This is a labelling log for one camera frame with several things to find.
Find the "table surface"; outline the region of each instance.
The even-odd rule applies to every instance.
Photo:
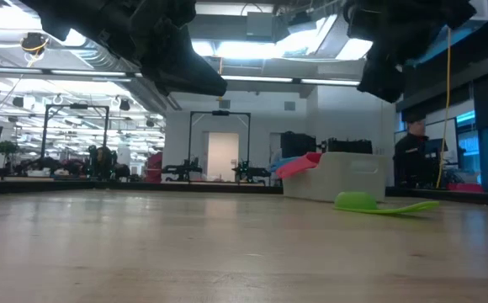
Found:
[[[381,216],[278,195],[0,195],[0,302],[488,302],[488,206]]]

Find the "doorway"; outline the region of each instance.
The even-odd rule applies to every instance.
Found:
[[[232,169],[238,164],[238,139],[236,133],[209,133],[207,156],[209,180],[214,178],[235,182],[235,172]]]

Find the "person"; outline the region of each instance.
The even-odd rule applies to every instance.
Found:
[[[424,148],[426,136],[424,117],[419,114],[406,116],[407,134],[395,144],[395,183],[415,188],[430,181]]]

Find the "white plastic bin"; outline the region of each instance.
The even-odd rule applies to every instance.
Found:
[[[319,165],[284,179],[284,196],[334,202],[341,192],[361,191],[385,201],[386,157],[327,152]]]

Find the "green plastic spoon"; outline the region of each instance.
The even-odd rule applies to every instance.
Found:
[[[380,210],[377,208],[377,201],[373,198],[372,195],[363,192],[346,192],[340,193],[337,196],[334,209],[359,212],[364,214],[396,215],[422,210],[430,210],[438,207],[439,205],[440,203],[438,203],[438,201],[428,201],[407,207],[402,207],[399,209]]]

